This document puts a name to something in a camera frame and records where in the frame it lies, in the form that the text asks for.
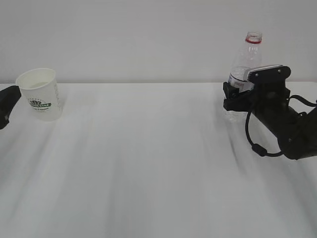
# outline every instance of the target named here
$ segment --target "clear plastic bottle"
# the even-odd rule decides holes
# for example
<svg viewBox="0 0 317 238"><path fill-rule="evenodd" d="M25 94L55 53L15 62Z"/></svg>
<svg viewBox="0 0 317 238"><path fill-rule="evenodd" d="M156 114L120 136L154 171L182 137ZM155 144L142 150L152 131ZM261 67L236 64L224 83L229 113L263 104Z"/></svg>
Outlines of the clear plastic bottle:
<svg viewBox="0 0 317 238"><path fill-rule="evenodd" d="M244 92L253 88L253 83L244 81L243 76L247 69L261 66L261 41L262 33L248 32L245 43L235 57L228 83L235 88L239 88L239 92ZM224 111L226 118L230 121L245 120L247 115L246 112L227 111L225 109Z"/></svg>

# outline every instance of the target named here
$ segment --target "bottle label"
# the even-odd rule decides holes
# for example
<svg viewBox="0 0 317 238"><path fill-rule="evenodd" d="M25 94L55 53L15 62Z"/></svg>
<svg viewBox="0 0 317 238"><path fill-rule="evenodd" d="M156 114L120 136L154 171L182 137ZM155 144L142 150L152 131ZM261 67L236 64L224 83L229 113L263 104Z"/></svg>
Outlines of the bottle label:
<svg viewBox="0 0 317 238"><path fill-rule="evenodd" d="M254 84L247 81L241 81L239 79L236 79L235 77L230 74L228 83L235 88L239 89L239 93L242 93L244 91L252 90Z"/></svg>

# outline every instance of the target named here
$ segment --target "paper cup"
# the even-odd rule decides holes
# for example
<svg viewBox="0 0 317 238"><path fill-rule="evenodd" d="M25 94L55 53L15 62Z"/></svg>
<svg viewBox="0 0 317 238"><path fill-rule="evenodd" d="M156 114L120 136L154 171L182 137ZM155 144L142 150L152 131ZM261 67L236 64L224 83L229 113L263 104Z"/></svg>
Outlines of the paper cup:
<svg viewBox="0 0 317 238"><path fill-rule="evenodd" d="M16 79L16 85L28 100L37 118L52 121L60 117L62 108L54 70L37 68L27 71Z"/></svg>

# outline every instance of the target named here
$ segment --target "table surface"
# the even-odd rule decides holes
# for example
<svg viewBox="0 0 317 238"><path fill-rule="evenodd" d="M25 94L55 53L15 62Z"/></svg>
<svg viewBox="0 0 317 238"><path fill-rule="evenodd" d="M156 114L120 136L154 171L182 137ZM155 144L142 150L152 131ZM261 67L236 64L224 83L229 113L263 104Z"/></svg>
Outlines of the table surface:
<svg viewBox="0 0 317 238"><path fill-rule="evenodd" d="M316 100L316 83L287 86ZM222 84L58 87L59 120L21 98L0 131L1 238L317 237L317 158L257 156Z"/></svg>

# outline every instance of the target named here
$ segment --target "robotic arm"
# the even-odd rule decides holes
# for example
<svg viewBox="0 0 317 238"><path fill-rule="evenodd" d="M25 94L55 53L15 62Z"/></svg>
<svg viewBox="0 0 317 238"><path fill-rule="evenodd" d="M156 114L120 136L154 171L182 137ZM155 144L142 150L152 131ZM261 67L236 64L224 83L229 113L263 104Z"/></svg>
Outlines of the robotic arm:
<svg viewBox="0 0 317 238"><path fill-rule="evenodd" d="M246 72L245 79L254 83L253 90L239 93L239 89L227 82L223 84L226 95L223 107L227 111L248 112L245 124L246 137L253 151L260 156L277 157L284 154L291 160L298 160L317 155L317 104L298 95L290 97L290 90L285 86L285 80L290 74L289 67L269 65ZM298 113L289 106L291 99L297 99L314 109L308 114ZM251 114L276 136L280 152L268 153L251 140Z"/></svg>
<svg viewBox="0 0 317 238"><path fill-rule="evenodd" d="M21 93L18 86L10 86L0 91L0 130L9 123L9 117Z"/></svg>

